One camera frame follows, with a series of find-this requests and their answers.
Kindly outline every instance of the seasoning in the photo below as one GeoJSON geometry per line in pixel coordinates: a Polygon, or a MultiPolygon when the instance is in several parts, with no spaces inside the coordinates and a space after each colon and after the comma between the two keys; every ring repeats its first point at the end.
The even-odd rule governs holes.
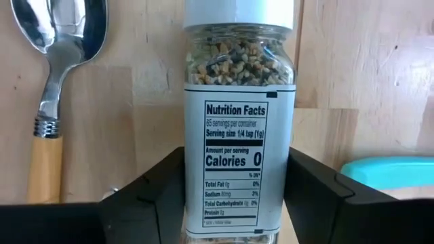
{"type": "Polygon", "coordinates": [[[185,6],[183,241],[276,244],[295,103],[283,50],[294,0],[185,6]]]}

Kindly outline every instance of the wooden handle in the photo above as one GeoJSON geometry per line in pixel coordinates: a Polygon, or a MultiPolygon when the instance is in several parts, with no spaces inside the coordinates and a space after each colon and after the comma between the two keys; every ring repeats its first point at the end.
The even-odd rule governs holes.
{"type": "Polygon", "coordinates": [[[62,175],[62,137],[33,138],[27,203],[59,203],[62,175]]]}

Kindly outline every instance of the white cap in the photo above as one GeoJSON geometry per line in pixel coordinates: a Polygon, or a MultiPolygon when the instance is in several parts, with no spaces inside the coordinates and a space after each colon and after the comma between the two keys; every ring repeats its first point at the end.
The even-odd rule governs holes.
{"type": "Polygon", "coordinates": [[[203,24],[294,27],[294,0],[185,0],[184,28],[203,24]]]}

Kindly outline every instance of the metal spoon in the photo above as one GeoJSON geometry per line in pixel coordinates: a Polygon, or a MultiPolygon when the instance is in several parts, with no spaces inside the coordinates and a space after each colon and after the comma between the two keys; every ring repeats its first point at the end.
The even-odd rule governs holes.
{"type": "Polygon", "coordinates": [[[15,19],[50,64],[35,118],[28,203],[60,202],[60,94],[66,74],[98,54],[107,31],[106,0],[11,0],[15,19]]]}

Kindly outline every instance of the plastic container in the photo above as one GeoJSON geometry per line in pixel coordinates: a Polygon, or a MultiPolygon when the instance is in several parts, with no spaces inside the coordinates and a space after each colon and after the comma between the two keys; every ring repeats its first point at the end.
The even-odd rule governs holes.
{"type": "Polygon", "coordinates": [[[184,243],[277,242],[295,100],[293,0],[186,0],[184,243]]]}

